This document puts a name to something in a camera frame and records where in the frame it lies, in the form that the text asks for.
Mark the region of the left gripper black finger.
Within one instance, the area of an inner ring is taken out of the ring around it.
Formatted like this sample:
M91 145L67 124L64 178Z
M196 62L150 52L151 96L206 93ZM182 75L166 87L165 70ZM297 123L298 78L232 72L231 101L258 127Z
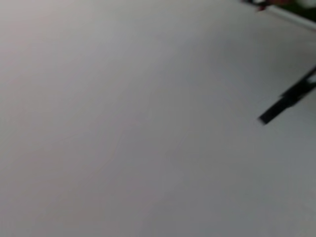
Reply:
M316 67L309 70L299 81L287 89L277 102L269 107L258 120L266 125L282 112L293 107L316 88Z

